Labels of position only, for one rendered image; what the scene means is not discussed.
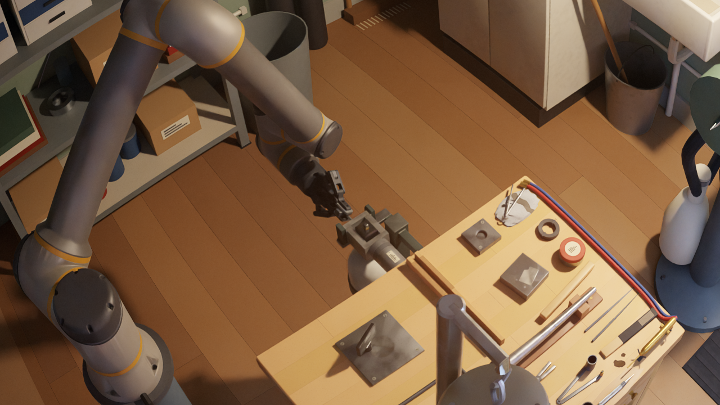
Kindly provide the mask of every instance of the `white sink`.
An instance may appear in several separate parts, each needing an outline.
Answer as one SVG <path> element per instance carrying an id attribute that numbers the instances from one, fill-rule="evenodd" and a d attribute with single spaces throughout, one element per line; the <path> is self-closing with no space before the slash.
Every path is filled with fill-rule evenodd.
<path id="1" fill-rule="evenodd" d="M 624 1 L 703 61 L 720 51 L 720 0 Z"/>

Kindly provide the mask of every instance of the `blue hose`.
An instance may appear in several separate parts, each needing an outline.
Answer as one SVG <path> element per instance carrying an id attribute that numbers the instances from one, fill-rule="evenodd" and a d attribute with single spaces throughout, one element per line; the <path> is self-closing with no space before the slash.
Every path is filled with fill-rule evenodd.
<path id="1" fill-rule="evenodd" d="M 530 184 L 532 184 L 533 187 L 535 187 L 538 191 L 543 193 L 545 195 L 545 197 L 547 197 L 550 201 L 552 201 L 552 203 L 555 204 L 555 206 L 558 207 L 565 215 L 567 215 L 567 217 L 570 218 L 570 220 L 572 220 L 572 222 L 574 222 L 575 225 L 577 225 L 580 229 L 582 229 L 582 231 L 585 232 L 585 235 L 588 236 L 590 239 L 592 239 L 618 265 L 618 267 L 620 267 L 625 272 L 625 274 L 627 274 L 628 277 L 630 277 L 635 282 L 635 284 L 638 287 L 640 287 L 645 292 L 645 294 L 647 294 L 647 297 L 650 298 L 650 300 L 653 302 L 653 304 L 655 306 L 655 310 L 657 312 L 659 312 L 663 316 L 671 316 L 662 311 L 662 309 L 660 308 L 660 305 L 657 303 L 655 298 L 653 298 L 652 295 L 650 295 L 650 293 L 645 289 L 645 287 L 642 284 L 640 284 L 640 282 L 625 268 L 625 266 L 623 266 L 622 263 L 618 262 L 618 260 L 610 252 L 608 252 L 608 250 L 605 249 L 605 247 L 600 242 L 598 242 L 598 240 L 595 239 L 595 237 L 590 232 L 588 232 L 588 230 L 585 229 L 585 227 L 582 226 L 582 224 L 577 222 L 577 220 L 575 218 L 573 218 L 572 215 L 570 215 L 570 213 L 568 213 L 562 207 L 562 205 L 558 204 L 557 201 L 555 201 L 555 199 L 553 197 L 551 197 L 547 192 L 545 192 L 545 190 L 540 188 L 540 186 L 538 186 L 537 184 L 535 184 L 535 183 L 530 183 Z"/>

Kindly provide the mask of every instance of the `gray bin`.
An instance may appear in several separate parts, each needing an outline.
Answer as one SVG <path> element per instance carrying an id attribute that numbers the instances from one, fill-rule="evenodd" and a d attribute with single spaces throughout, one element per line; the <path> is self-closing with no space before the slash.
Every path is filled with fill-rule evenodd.
<path id="1" fill-rule="evenodd" d="M 623 133 L 642 135 L 650 130 L 665 86 L 665 63 L 653 48 L 616 43 L 630 84 L 618 79 L 613 55 L 605 52 L 605 92 L 608 121 Z"/>
<path id="2" fill-rule="evenodd" d="M 245 38 L 312 102 L 310 46 L 302 18 L 286 12 L 266 12 L 245 19 L 243 25 Z M 242 94 L 240 102 L 248 130 L 257 133 L 252 102 Z"/>

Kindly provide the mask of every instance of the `red cable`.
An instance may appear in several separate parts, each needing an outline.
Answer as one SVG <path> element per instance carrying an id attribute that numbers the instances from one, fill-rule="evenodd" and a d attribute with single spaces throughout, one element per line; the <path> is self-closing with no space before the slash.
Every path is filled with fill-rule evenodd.
<path id="1" fill-rule="evenodd" d="M 592 246 L 593 250 L 595 250 L 618 274 L 620 274 L 620 277 L 625 279 L 630 286 L 632 286 L 635 291 L 640 294 L 642 299 L 651 307 L 654 308 L 657 312 L 657 318 L 661 319 L 662 321 L 668 321 L 671 318 L 677 318 L 677 316 L 665 316 L 662 315 L 659 311 L 659 309 L 655 306 L 655 304 L 652 302 L 652 300 L 645 294 L 645 292 L 638 287 L 638 285 L 623 271 L 623 269 L 618 266 L 617 263 L 615 263 L 612 258 L 608 256 L 608 254 L 605 253 L 596 243 L 594 240 L 592 240 L 585 232 L 582 231 L 582 229 L 577 226 L 575 222 L 573 222 L 567 215 L 565 215 L 562 210 L 560 210 L 545 194 L 537 190 L 532 184 L 528 184 L 528 188 L 531 189 L 532 192 L 535 193 L 538 197 L 540 197 L 541 200 L 543 200 L 547 205 L 552 208 L 553 211 L 557 215 L 560 215 L 560 217 L 568 224 L 570 227 L 575 230 L 578 234 L 582 236 L 582 238 L 587 242 L 589 245 Z"/>

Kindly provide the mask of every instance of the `black baseboard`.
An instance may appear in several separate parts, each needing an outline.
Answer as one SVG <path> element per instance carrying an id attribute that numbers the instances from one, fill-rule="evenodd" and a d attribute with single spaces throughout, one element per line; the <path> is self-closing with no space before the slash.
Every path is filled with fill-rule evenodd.
<path id="1" fill-rule="evenodd" d="M 545 110 L 495 69 L 491 68 L 490 65 L 473 55 L 472 52 L 445 33 L 443 33 L 443 52 L 453 58 L 460 66 L 466 68 L 473 76 L 480 79 L 538 128 L 578 102 L 592 90 L 597 89 L 605 81 L 605 75 L 601 74 L 550 110 Z"/>

